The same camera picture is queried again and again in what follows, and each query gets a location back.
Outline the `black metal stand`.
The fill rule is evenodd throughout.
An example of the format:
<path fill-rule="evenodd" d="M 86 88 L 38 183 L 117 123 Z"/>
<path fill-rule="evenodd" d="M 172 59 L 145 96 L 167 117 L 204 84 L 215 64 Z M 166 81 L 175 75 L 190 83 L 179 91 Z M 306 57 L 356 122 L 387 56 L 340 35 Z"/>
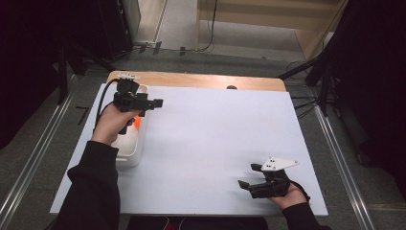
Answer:
<path fill-rule="evenodd" d="M 327 95 L 332 77 L 332 65 L 329 60 L 330 54 L 331 51 L 325 48 L 317 57 L 278 76 L 278 79 L 284 81 L 304 70 L 310 69 L 304 82 L 307 86 L 315 86 L 319 81 L 322 83 L 321 92 L 316 100 L 316 104 L 325 117 L 327 116 Z"/>
<path fill-rule="evenodd" d="M 80 56 L 90 58 L 109 73 L 116 70 L 113 65 L 106 62 L 101 57 L 98 57 L 90 50 L 82 47 L 75 41 L 59 44 L 57 48 L 58 104 L 62 104 L 68 96 L 67 64 L 70 64 L 71 68 L 77 74 L 83 75 L 86 72 L 86 66 Z"/>

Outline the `light wooden shelf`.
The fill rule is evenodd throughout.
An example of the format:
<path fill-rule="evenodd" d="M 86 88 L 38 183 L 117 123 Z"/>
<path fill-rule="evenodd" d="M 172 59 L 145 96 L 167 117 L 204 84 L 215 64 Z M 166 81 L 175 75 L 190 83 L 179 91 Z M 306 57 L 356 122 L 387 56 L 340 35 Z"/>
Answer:
<path fill-rule="evenodd" d="M 200 21 L 215 21 L 294 29 L 306 60 L 315 58 L 334 32 L 349 0 L 196 0 L 195 42 Z"/>

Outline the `dark curtain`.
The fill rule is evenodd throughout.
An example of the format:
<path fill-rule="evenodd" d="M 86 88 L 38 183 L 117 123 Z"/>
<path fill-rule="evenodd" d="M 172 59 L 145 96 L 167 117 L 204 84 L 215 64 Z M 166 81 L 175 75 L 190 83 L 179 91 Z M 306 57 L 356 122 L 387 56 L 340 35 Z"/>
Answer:
<path fill-rule="evenodd" d="M 358 148 L 406 198 L 406 0 L 349 0 L 336 35 L 337 93 L 366 133 Z"/>
<path fill-rule="evenodd" d="M 58 89 L 58 45 L 74 40 L 91 3 L 0 0 L 0 150 Z"/>

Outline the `black cabinet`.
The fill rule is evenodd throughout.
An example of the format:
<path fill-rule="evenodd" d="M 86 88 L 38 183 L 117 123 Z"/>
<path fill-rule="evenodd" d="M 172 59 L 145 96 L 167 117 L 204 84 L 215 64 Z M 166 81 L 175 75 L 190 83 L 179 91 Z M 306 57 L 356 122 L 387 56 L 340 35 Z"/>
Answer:
<path fill-rule="evenodd" d="M 107 54 L 110 59 L 132 49 L 124 1 L 98 0 L 103 31 L 107 40 Z"/>

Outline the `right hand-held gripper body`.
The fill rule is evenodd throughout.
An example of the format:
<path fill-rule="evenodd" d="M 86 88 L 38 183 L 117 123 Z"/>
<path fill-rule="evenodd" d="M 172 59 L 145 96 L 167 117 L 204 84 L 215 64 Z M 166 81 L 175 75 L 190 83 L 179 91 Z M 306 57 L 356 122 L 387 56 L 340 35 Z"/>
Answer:
<path fill-rule="evenodd" d="M 269 157 L 262 165 L 264 183 L 252 185 L 254 189 L 249 191 L 252 198 L 268 198 L 285 196 L 290 186 L 290 179 L 285 170 L 297 166 L 296 160 Z"/>

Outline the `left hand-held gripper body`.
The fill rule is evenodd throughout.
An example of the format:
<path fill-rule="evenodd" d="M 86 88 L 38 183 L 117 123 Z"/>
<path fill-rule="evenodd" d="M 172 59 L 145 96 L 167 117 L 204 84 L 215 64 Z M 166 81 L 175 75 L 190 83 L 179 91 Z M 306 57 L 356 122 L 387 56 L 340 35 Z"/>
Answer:
<path fill-rule="evenodd" d="M 113 104 L 122 112 L 130 110 L 147 111 L 156 107 L 156 102 L 147 98 L 147 93 L 138 93 L 140 84 L 132 79 L 117 79 L 117 91 Z"/>

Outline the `person's right hand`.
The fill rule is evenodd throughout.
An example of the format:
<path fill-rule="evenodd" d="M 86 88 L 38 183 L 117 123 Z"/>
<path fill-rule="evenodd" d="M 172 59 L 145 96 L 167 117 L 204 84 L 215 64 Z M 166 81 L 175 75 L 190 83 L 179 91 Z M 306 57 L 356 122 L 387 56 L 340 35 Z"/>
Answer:
<path fill-rule="evenodd" d="M 285 196 L 269 197 L 269 200 L 276 204 L 281 210 L 306 202 L 305 195 L 294 184 L 290 184 Z"/>

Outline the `person's left hand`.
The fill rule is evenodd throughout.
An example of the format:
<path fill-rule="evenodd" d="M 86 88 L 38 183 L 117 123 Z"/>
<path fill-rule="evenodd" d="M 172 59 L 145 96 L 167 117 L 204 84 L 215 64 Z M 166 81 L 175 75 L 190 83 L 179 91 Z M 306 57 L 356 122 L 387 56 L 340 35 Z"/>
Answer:
<path fill-rule="evenodd" d="M 139 113 L 139 110 L 122 112 L 114 104 L 108 105 L 97 122 L 91 140 L 110 146 L 119 132 L 129 126 Z"/>

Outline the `white plastic bin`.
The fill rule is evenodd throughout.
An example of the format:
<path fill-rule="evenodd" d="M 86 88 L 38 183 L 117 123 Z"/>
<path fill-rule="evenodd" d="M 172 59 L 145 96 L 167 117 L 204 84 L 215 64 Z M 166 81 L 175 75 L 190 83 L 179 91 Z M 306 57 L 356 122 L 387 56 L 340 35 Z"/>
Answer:
<path fill-rule="evenodd" d="M 138 93 L 147 93 L 147 87 L 140 85 Z M 147 118 L 141 117 L 140 129 L 134 127 L 134 120 L 129 126 L 125 126 L 120 132 L 112 146 L 119 149 L 117 165 L 132 167 L 139 164 L 142 156 L 142 148 L 147 129 Z"/>

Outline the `wooden table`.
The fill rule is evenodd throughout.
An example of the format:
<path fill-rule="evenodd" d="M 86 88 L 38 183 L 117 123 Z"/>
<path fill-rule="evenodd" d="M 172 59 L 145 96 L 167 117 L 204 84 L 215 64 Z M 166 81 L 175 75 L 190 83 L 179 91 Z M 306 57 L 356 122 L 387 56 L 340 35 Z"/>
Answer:
<path fill-rule="evenodd" d="M 133 78 L 140 84 L 154 86 L 221 89 L 234 86 L 236 89 L 241 90 L 286 91 L 285 85 L 280 79 L 207 74 L 113 71 L 109 74 L 107 81 L 118 79 L 119 77 Z"/>

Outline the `metal floor rail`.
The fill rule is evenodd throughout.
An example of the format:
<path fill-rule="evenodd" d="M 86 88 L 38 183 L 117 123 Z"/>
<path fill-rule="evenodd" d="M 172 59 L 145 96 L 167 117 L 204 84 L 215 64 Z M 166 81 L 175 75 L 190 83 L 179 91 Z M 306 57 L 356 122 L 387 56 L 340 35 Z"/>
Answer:
<path fill-rule="evenodd" d="M 78 75 L 69 77 L 66 98 L 56 104 L 56 93 L 52 93 L 14 139 L 0 149 L 0 230 L 7 230 L 72 101 L 78 81 Z"/>
<path fill-rule="evenodd" d="M 341 180 L 350 201 L 350 205 L 358 220 L 361 230 L 376 230 L 370 212 L 358 186 L 356 185 L 354 177 L 346 162 L 345 155 L 341 150 L 341 147 L 337 141 L 328 117 L 324 115 L 319 105 L 315 107 L 315 113 L 322 131 L 327 139 L 327 144 L 332 154 L 332 158 L 334 160 L 337 171 L 340 174 Z"/>

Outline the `white board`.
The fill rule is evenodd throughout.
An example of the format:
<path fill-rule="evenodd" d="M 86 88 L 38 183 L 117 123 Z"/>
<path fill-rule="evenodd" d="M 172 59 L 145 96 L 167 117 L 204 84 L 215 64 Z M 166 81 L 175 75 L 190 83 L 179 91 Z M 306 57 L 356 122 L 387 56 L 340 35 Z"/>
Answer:
<path fill-rule="evenodd" d="M 292 101 L 286 92 L 151 86 L 163 100 L 149 111 L 140 163 L 119 169 L 121 211 L 157 216 L 274 216 L 279 208 L 252 198 L 240 182 L 260 183 L 251 169 L 270 157 L 296 161 L 317 216 L 327 214 Z"/>

